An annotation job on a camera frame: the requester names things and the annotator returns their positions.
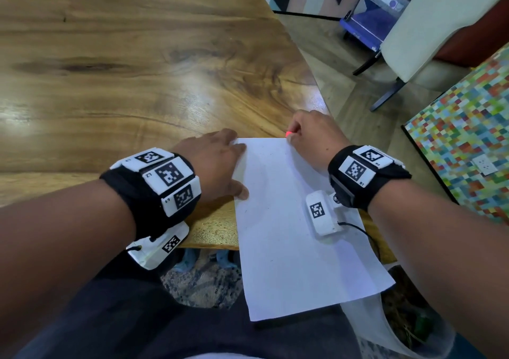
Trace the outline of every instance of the tiled floor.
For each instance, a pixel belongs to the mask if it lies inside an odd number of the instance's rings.
[[[352,72],[371,52],[342,39],[336,21],[278,15],[315,75],[331,115],[356,144],[371,144],[402,160],[414,181],[436,194],[446,193],[401,130],[439,92],[409,83],[375,112],[369,108],[387,91],[396,74],[383,62],[359,76]]]

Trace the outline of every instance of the electrical outlet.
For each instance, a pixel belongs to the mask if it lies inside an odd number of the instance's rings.
[[[495,165],[490,161],[490,159],[486,156],[486,154],[482,154],[478,157],[472,159],[472,162],[477,166],[482,175],[487,176],[493,172],[497,172],[498,169]]]

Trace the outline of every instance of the colorful mosaic panel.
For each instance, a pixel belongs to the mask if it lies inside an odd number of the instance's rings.
[[[509,224],[509,44],[405,124],[459,204]],[[498,171],[483,176],[486,154]]]

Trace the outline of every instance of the wrist strap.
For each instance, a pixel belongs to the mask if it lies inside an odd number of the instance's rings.
[[[365,211],[387,182],[412,177],[397,159],[378,149],[357,145],[339,151],[330,161],[328,171],[331,186],[345,198],[341,203]]]
[[[155,164],[133,171],[124,165],[115,164],[99,178],[114,189],[127,204],[136,223],[136,239],[157,238],[168,228],[185,220],[200,199],[200,179],[194,175],[191,163],[178,154]],[[162,171],[172,160],[182,161],[192,171],[168,188],[164,185]]]

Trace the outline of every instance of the black wire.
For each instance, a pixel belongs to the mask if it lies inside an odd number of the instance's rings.
[[[338,222],[337,224],[339,226],[348,225],[348,226],[354,227],[357,230],[360,230],[362,233],[366,234],[369,237],[369,239],[373,242],[373,244],[375,245],[375,248],[377,250],[376,255],[377,255],[378,261],[380,261],[380,262],[382,261],[380,259],[380,247],[378,246],[378,242],[373,237],[371,237],[368,233],[366,233],[366,231],[364,229],[358,227],[357,225],[354,225],[353,223],[349,223],[349,222]]]
[[[127,248],[126,252],[130,252],[131,250],[142,250],[142,246],[141,245],[132,246],[130,248]]]

